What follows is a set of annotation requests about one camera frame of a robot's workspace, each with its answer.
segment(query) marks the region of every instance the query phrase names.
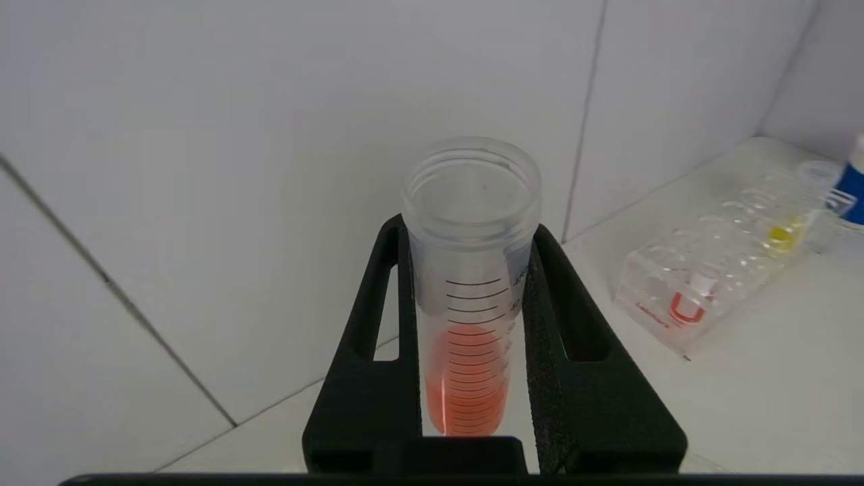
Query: white cap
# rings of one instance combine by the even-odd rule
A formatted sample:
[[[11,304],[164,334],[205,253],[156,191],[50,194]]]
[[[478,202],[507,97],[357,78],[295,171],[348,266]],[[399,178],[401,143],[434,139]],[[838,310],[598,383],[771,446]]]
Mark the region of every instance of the white cap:
[[[849,163],[859,172],[864,172],[864,133],[859,135],[855,141],[855,148],[849,154]]]
[[[801,182],[820,189],[831,189],[840,181],[843,167],[833,162],[808,160],[807,162],[801,162],[795,173]]]

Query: white wall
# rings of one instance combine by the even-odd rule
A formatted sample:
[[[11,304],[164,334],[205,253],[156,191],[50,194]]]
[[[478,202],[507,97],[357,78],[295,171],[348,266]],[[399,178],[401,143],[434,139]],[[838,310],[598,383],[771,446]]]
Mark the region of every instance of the white wall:
[[[153,470],[228,429],[0,171],[0,484]]]
[[[242,420],[324,375],[416,149],[518,145],[562,234],[600,7],[8,0],[0,150]]]
[[[844,160],[864,131],[864,2],[822,0],[762,125],[775,137]]]
[[[610,0],[567,237],[751,137],[811,0]]]

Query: printed number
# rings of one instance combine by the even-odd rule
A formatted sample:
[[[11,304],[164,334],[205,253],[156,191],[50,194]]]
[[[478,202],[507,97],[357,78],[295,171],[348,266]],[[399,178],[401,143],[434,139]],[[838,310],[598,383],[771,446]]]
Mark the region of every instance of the printed number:
[[[528,273],[528,267],[522,269],[522,271],[516,276],[516,280],[513,281],[513,286],[517,286],[522,283],[522,280],[525,278],[525,275]]]

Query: orange liquid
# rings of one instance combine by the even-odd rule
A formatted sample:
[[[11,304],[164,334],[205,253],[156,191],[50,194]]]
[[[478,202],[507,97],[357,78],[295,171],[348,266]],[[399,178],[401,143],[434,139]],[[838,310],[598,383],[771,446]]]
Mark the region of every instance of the orange liquid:
[[[507,338],[503,330],[465,324],[438,337],[426,373],[426,397],[439,432],[487,436],[498,429],[507,400]]]

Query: blue bottle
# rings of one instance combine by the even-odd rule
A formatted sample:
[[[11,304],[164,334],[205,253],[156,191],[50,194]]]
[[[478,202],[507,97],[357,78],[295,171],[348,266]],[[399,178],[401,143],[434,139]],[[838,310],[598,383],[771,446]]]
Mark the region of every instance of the blue bottle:
[[[843,219],[848,222],[847,226],[864,232],[864,134],[858,136],[836,188],[858,198]]]

